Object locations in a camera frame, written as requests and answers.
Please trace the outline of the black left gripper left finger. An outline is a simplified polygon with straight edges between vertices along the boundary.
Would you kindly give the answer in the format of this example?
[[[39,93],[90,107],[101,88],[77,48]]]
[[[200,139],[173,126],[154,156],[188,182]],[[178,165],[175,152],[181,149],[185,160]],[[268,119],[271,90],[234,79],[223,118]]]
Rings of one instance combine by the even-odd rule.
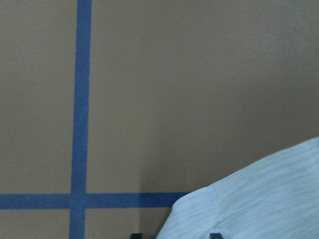
[[[142,239],[142,233],[131,234],[130,239]]]

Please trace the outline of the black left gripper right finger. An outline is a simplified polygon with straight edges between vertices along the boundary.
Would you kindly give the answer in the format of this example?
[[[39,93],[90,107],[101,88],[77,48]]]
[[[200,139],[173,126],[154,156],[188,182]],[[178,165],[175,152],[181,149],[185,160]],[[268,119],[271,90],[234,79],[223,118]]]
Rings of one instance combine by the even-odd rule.
[[[209,235],[210,239],[221,239],[221,234],[220,233],[211,233]]]

